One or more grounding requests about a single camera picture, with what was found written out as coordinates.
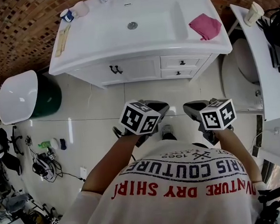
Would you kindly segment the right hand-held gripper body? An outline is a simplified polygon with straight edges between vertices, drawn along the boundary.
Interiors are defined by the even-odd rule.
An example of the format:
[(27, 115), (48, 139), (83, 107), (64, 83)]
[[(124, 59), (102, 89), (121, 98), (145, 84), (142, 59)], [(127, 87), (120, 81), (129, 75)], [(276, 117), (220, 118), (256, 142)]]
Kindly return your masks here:
[(199, 122), (198, 130), (203, 137), (215, 145), (219, 142), (214, 134), (216, 130), (233, 130), (236, 111), (231, 99), (197, 100), (185, 103), (183, 110), (192, 120)]

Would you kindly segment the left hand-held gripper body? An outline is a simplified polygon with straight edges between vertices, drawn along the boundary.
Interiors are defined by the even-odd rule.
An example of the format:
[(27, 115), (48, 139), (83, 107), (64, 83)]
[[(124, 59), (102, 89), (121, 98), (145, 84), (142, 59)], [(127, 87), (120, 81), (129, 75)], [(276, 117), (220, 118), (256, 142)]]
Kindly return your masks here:
[(121, 132), (113, 127), (114, 134), (121, 136), (138, 135), (136, 147), (140, 147), (149, 137), (158, 132), (158, 124), (162, 121), (170, 106), (166, 102), (156, 100), (130, 100), (125, 103), (119, 118), (124, 127)]

